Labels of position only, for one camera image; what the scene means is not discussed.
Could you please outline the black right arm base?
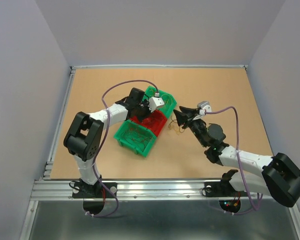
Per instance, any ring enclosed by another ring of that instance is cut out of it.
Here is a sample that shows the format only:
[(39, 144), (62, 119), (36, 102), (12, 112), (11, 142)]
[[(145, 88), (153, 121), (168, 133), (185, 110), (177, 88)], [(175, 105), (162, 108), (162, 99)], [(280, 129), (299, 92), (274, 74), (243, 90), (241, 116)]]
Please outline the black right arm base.
[(221, 198), (221, 197), (247, 197), (247, 193), (243, 190), (235, 190), (230, 183), (223, 180), (206, 181), (203, 188), (200, 190), (202, 196), (207, 198)]

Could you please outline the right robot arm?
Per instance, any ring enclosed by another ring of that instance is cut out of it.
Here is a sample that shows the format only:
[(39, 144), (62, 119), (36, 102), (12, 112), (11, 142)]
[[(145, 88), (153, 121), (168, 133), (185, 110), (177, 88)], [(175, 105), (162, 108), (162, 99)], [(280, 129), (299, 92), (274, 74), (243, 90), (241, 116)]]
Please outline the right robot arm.
[(190, 129), (206, 149), (204, 154), (211, 163), (231, 168), (220, 180), (223, 194), (244, 191), (249, 198), (252, 193), (271, 196), (288, 208), (296, 204), (300, 198), (300, 169), (286, 154), (270, 156), (243, 151), (238, 139), (235, 146), (229, 145), (220, 125), (206, 124), (202, 119), (213, 114), (209, 104), (197, 108), (180, 106), (173, 113), (178, 126)]

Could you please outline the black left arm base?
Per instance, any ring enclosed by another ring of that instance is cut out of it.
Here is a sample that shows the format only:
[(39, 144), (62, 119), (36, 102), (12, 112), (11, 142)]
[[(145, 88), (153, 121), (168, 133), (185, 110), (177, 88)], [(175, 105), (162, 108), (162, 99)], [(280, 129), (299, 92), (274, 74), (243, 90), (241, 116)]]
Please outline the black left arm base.
[(94, 185), (87, 184), (80, 180), (70, 181), (69, 184), (72, 189), (72, 198), (74, 199), (114, 199), (99, 182)]

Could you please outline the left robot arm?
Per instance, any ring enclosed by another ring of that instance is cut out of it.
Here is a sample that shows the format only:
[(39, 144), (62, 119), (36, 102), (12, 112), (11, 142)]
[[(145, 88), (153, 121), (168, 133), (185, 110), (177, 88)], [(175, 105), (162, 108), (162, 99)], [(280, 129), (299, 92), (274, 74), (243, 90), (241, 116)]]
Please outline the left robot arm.
[(90, 197), (101, 193), (101, 184), (98, 182), (101, 175), (95, 167), (95, 157), (100, 152), (103, 131), (108, 131), (112, 125), (132, 117), (143, 121), (164, 105), (159, 93), (156, 92), (148, 98), (144, 98), (144, 95), (143, 90), (134, 87), (128, 96), (103, 110), (89, 114), (80, 111), (75, 115), (63, 145), (74, 156), (80, 173), (79, 180)]

